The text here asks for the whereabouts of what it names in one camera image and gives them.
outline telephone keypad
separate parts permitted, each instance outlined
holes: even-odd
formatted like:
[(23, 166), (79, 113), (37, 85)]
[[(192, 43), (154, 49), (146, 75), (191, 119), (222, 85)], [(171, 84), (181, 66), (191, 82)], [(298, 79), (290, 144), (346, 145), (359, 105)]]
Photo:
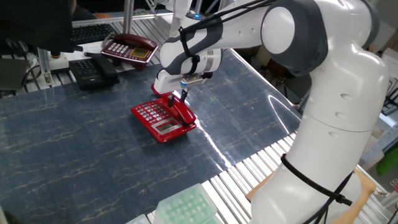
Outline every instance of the telephone keypad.
[(138, 106), (136, 110), (143, 118), (145, 118), (145, 120), (149, 121), (150, 123), (156, 123), (170, 117), (164, 109), (161, 109), (161, 107), (155, 103), (148, 103)]

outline metal grating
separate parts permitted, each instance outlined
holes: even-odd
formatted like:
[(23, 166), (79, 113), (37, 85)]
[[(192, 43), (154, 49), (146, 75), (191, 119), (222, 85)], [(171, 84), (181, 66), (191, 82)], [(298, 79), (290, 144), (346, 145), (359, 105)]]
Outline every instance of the metal grating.
[[(245, 195), (259, 182), (274, 172), (280, 164), (279, 157), (289, 151), (296, 137), (292, 133), (284, 139), (259, 151), (228, 170), (202, 183), (215, 205), (222, 223), (245, 224), (251, 219), (251, 208)], [(371, 199), (368, 200), (354, 224), (387, 223), (388, 218)], [(153, 223), (155, 211), (147, 215)]]

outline black device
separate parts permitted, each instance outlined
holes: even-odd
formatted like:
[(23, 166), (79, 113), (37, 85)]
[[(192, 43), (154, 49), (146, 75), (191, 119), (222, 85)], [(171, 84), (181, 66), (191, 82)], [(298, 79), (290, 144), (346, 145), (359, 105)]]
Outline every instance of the black device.
[(104, 40), (111, 32), (118, 34), (110, 24), (96, 24), (73, 28), (73, 42), (75, 44), (88, 44)]
[(0, 90), (19, 90), (24, 84), (28, 60), (0, 58)]
[(0, 36), (41, 49), (73, 52), (69, 0), (1, 0)]
[(92, 54), (91, 58), (69, 62), (70, 70), (76, 78), (81, 90), (113, 86), (119, 83), (114, 65), (100, 54)]

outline black telephone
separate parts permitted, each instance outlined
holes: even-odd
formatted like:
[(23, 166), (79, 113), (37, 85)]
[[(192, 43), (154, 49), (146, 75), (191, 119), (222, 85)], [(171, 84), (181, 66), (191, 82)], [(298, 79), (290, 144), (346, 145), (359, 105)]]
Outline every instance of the black telephone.
[(114, 65), (100, 54), (85, 53), (91, 58), (69, 62), (70, 70), (81, 90), (113, 86), (119, 83)]

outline white wall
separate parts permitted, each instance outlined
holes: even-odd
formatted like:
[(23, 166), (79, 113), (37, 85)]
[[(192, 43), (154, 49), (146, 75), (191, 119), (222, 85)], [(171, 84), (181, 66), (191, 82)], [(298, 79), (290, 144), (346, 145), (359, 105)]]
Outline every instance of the white wall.
[(383, 21), (380, 21), (380, 29), (379, 34), (377, 35), (376, 39), (374, 39), (372, 45), (374, 46), (373, 53), (376, 53), (378, 50), (381, 50), (387, 41), (392, 37), (395, 33), (396, 28), (391, 27), (390, 25), (386, 24)]

